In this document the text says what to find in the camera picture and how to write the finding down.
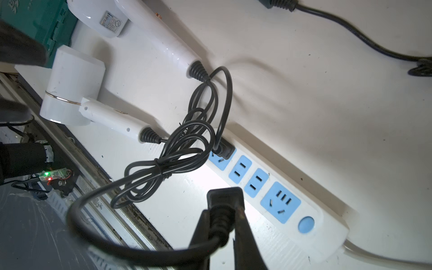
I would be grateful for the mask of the white hair dryer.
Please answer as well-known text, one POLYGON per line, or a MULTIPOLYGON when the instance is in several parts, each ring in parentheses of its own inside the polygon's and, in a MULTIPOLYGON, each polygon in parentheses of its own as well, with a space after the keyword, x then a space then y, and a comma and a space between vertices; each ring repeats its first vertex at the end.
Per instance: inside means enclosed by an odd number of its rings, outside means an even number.
MULTIPOLYGON (((183 68, 187 75, 193 62, 196 60, 201 62, 199 56, 161 19, 157 18, 142 1, 116 1, 115 4, 131 22, 142 29, 155 47, 183 68)), ((119 194, 125 181, 124 176, 120 180, 81 196, 69 208, 66 222, 71 232, 93 249, 97 255, 106 255, 131 266, 179 268, 182 265, 198 263, 209 258, 215 251, 227 244, 229 235, 235 228, 236 208, 244 205, 244 198, 237 189, 212 190, 209 193, 207 209, 210 214, 208 241, 183 250, 148 251, 127 248, 111 243, 94 233, 81 217, 82 209, 86 204, 112 190, 118 190, 119 194)))
POLYGON ((56 51, 40 115, 66 126, 97 123, 138 143, 163 145, 158 158, 134 162, 126 167, 126 181, 121 192, 112 199, 112 208, 119 209, 149 199, 171 175, 194 171, 211 156, 227 160, 234 154, 233 144, 222 136, 233 98, 232 78, 226 67, 216 69, 217 73, 225 75, 227 87, 218 128, 211 126, 219 105, 212 81, 214 74, 208 73, 196 60, 188 75, 200 84, 191 96, 183 122, 166 139, 158 135, 150 124, 97 100, 105 70, 102 61, 61 46, 56 51))

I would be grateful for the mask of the white blue power strip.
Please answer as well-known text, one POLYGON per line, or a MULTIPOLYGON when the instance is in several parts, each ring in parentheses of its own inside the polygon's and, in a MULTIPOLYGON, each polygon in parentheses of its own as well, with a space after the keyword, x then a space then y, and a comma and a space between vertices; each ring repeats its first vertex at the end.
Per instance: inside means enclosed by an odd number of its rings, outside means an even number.
POLYGON ((223 141, 233 146, 229 156, 211 153, 208 166, 229 186, 239 187, 260 215, 316 262, 336 252, 393 270, 429 270, 431 265, 390 259, 369 253, 348 241, 342 217, 301 187, 229 130, 223 141))

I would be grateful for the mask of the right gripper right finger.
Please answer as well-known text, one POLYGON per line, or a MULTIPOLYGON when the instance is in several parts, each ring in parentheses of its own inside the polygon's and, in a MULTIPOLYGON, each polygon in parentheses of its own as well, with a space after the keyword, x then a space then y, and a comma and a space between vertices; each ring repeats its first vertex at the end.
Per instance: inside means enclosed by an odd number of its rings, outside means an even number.
POLYGON ((235 213, 234 257, 236 270, 268 269, 255 242, 243 207, 237 207, 235 213))

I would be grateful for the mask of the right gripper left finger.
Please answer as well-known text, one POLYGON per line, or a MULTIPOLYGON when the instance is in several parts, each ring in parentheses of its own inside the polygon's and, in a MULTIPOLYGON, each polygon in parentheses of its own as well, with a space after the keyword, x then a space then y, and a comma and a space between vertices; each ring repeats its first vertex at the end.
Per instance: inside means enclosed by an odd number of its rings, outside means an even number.
MULTIPOLYGON (((209 210, 203 210, 198 220, 197 226, 193 233, 188 249, 193 246, 203 244, 208 241, 210 230, 210 214, 209 210)), ((207 257, 198 263, 188 264, 180 266, 179 270, 208 270, 210 265, 210 259, 207 257)))

